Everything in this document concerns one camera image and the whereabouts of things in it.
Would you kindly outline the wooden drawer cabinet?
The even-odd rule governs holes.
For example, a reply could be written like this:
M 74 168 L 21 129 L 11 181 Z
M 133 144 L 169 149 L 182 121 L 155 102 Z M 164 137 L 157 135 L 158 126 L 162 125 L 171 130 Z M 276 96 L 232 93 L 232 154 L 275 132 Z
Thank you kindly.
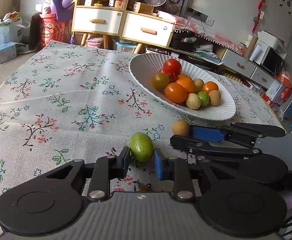
M 167 48 L 173 34 L 173 24 L 152 15 L 153 9 L 138 0 L 75 0 L 72 29 L 82 33 L 81 45 L 93 35 L 103 36 L 103 47 L 109 47 L 111 37 L 137 42 L 142 46 Z

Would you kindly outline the white cardboard box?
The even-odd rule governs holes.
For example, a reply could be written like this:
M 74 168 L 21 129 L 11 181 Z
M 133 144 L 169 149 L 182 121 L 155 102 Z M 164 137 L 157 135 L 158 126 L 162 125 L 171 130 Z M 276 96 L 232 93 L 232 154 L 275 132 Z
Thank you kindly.
M 21 18 L 16 22 L 0 25 L 0 46 L 9 42 L 21 42 L 23 30 L 29 27 L 30 23 Z

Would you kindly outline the low white drawer bench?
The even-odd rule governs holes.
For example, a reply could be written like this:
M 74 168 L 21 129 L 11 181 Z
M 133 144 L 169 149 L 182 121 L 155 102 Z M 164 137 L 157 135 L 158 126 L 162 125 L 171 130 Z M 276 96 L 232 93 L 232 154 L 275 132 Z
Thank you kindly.
M 240 74 L 264 88 L 270 88 L 274 78 L 257 64 L 245 59 L 226 47 L 219 46 L 214 52 L 223 65 L 234 73 Z

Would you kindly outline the small orange mandarin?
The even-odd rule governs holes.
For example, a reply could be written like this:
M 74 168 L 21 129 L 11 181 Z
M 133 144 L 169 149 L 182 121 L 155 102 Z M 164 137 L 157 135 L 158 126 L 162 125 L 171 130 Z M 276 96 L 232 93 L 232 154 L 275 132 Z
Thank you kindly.
M 191 80 L 191 77 L 190 76 L 187 76 L 186 74 L 179 74 L 177 75 L 176 79 L 190 79 Z

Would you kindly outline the round red tomato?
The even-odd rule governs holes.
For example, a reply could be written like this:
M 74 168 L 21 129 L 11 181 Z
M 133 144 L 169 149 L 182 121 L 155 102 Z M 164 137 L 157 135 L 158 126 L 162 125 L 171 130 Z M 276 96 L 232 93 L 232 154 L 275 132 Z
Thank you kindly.
M 182 71 L 181 63 L 173 58 L 167 59 L 163 64 L 163 68 L 172 70 L 175 75 L 180 75 Z

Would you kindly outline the lone brown kiwi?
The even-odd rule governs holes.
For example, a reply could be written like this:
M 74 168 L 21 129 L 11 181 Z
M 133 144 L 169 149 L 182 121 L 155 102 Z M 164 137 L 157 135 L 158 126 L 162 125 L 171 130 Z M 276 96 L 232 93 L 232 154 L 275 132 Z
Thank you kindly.
M 197 110 L 201 107 L 201 99 L 199 96 L 195 93 L 188 94 L 188 97 L 186 99 L 186 106 L 190 109 Z

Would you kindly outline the orange tomato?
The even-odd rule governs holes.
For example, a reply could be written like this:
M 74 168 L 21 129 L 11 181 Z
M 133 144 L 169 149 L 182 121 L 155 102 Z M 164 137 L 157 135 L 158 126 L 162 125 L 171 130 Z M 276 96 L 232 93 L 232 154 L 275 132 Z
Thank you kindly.
M 213 90 L 217 90 L 217 91 L 219 90 L 218 85 L 214 83 L 213 81 L 207 81 L 202 86 L 202 91 L 207 94 L 209 94 Z
M 164 90 L 166 98 L 174 103 L 184 103 L 187 99 L 186 90 L 177 83 L 170 83 Z

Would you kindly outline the large orange mandarin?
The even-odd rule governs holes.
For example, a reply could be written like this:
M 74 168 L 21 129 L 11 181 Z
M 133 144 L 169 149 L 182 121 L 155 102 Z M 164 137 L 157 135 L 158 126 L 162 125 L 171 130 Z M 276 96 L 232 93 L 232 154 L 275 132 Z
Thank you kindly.
M 176 83 L 182 86 L 188 94 L 196 93 L 196 88 L 192 80 L 190 79 L 178 79 Z

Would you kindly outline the purple foam toy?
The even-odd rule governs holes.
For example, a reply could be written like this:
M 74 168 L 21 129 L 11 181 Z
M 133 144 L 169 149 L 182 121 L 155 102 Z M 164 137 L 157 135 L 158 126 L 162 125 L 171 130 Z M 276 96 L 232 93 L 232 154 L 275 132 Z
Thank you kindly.
M 73 17 L 74 0 L 51 0 L 50 9 L 60 22 L 68 22 Z

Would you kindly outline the brown kiwi front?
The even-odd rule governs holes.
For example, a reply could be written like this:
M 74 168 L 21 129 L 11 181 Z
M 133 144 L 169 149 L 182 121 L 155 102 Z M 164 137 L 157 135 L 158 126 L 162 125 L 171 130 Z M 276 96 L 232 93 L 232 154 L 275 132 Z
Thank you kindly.
M 204 82 L 202 79 L 194 79 L 193 80 L 193 83 L 195 85 L 195 88 L 196 88 L 196 92 L 200 92 L 202 90 L 202 87 L 204 85 Z

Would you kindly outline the small blue tissue box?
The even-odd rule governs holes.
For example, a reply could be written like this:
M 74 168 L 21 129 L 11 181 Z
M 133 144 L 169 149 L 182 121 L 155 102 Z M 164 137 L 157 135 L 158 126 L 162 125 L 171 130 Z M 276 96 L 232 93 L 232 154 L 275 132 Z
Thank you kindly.
M 17 57 L 17 48 L 25 47 L 26 45 L 20 42 L 8 42 L 0 45 L 0 64 L 3 64 Z

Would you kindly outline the red tomato with stem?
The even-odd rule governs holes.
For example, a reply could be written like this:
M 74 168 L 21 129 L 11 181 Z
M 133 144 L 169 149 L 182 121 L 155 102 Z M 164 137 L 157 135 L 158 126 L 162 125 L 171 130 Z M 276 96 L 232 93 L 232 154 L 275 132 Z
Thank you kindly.
M 169 69 L 169 68 L 162 68 L 159 72 L 160 73 L 163 73 L 163 74 L 166 74 L 169 77 L 170 83 L 176 81 L 175 73 L 171 69 Z

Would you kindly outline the green lime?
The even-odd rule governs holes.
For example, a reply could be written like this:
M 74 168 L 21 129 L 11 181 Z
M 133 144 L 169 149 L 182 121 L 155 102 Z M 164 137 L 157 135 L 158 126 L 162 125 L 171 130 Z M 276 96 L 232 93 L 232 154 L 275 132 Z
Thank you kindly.
M 209 103 L 209 95 L 206 92 L 198 92 L 197 96 L 201 100 L 201 107 L 206 107 Z
M 141 163 L 146 163 L 154 153 L 153 141 L 145 133 L 135 133 L 130 137 L 129 148 L 132 156 Z

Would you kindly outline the red drum container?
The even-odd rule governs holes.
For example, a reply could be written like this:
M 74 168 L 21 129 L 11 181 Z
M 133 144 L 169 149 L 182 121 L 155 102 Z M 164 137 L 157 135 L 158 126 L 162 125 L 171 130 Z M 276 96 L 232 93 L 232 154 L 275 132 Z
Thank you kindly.
M 55 13 L 40 14 L 39 44 L 44 48 L 51 40 L 63 42 L 66 22 L 58 21 Z

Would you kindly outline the white ribbed plate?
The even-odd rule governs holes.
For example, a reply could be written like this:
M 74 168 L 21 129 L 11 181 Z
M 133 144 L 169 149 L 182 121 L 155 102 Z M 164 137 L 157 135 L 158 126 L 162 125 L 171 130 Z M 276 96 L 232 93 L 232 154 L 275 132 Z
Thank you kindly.
M 236 106 L 228 90 L 205 70 L 162 54 L 136 55 L 128 64 L 134 81 L 149 95 L 181 113 L 225 121 Z

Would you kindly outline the floral tablecloth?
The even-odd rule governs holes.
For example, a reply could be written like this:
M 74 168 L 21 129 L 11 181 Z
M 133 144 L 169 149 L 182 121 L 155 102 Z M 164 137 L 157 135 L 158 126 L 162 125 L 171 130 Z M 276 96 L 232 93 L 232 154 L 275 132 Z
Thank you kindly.
M 193 161 L 170 146 L 177 120 L 216 127 L 231 122 L 279 126 L 253 90 L 225 76 L 182 61 L 191 79 L 213 81 L 217 107 L 193 111 L 166 105 L 139 84 L 151 79 L 166 56 L 135 55 L 51 41 L 0 86 L 0 196 L 75 159 L 92 163 L 118 155 L 135 133 L 150 137 L 167 156 Z

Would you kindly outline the brown kiwi back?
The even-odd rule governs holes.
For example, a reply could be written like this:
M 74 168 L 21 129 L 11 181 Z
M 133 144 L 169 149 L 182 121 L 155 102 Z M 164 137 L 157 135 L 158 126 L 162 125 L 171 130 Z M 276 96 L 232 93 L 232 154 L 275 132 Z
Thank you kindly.
M 176 120 L 173 123 L 171 130 L 174 135 L 186 137 L 189 134 L 190 126 L 185 120 Z

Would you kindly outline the olive green-orange tomato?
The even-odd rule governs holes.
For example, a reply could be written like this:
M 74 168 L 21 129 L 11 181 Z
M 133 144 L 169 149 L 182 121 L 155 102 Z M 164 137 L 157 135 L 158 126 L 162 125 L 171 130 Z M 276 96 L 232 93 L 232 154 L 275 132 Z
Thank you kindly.
M 169 76 L 165 73 L 156 73 L 151 80 L 153 87 L 162 90 L 170 83 Z

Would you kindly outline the microwave oven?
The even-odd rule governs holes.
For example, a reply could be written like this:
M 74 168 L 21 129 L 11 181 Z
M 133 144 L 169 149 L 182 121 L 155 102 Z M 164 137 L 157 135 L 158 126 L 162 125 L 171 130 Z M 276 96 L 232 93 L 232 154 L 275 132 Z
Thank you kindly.
M 285 61 L 271 46 L 262 46 L 262 44 L 259 46 L 261 50 L 253 61 L 266 71 L 277 75 L 283 69 Z

